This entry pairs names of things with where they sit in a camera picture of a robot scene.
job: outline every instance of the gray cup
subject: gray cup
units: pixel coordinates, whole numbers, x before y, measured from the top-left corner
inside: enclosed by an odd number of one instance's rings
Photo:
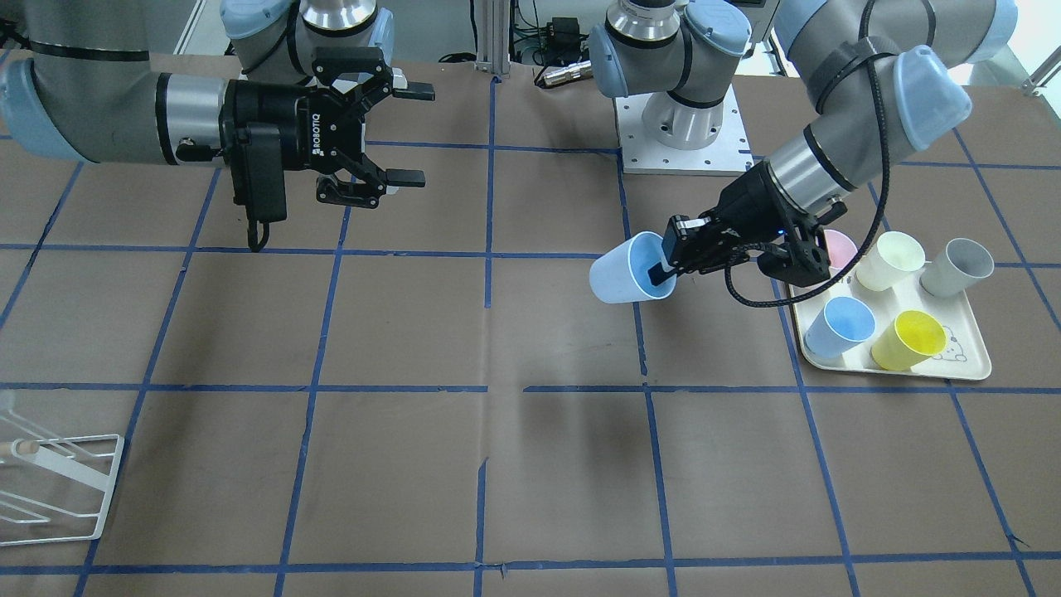
[[[982,244],[968,238],[956,238],[925,265],[921,286],[936,296],[954,296],[993,271],[994,259]]]

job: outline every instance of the yellow cup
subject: yellow cup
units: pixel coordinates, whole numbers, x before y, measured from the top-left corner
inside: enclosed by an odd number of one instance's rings
[[[888,371],[906,371],[946,349],[946,333],[924,312],[903,312],[873,344],[870,354]]]

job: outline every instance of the light blue cup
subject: light blue cup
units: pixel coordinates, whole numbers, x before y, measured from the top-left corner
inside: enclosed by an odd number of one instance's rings
[[[643,231],[601,256],[590,266],[590,287],[605,303],[658,301],[674,292],[678,283],[672,276],[653,285],[648,269],[662,262],[663,238],[654,231]]]
[[[873,312],[851,296],[834,296],[811,324],[803,343],[819,357],[832,359],[870,339],[876,331]]]

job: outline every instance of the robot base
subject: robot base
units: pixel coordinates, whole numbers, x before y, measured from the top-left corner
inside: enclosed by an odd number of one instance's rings
[[[676,150],[647,134],[641,122],[641,112],[650,96],[650,93],[645,93],[615,100],[624,172],[736,176],[751,168],[754,160],[732,86],[726,91],[726,119],[718,136],[701,150]]]

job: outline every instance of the plastic cup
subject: plastic cup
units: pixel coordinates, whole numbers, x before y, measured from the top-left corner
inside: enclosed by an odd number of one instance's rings
[[[925,249],[921,243],[910,234],[890,230],[876,239],[855,268],[855,277],[866,287],[880,292],[895,285],[924,264]]]
[[[870,355],[888,371],[906,371],[946,349],[946,333],[924,312],[903,312],[873,344]]]
[[[643,231],[601,256],[590,266],[590,287],[605,303],[658,301],[674,292],[678,283],[672,276],[653,285],[648,269],[663,260],[663,238],[654,231]]]
[[[870,339],[876,331],[873,312],[851,296],[834,296],[803,336],[806,349],[835,358]]]
[[[994,273],[994,259],[982,244],[968,238],[946,243],[936,260],[925,265],[921,286],[936,296],[954,296]]]
[[[825,229],[825,245],[829,246],[829,266],[837,271],[846,267],[858,253],[855,241],[840,230]]]

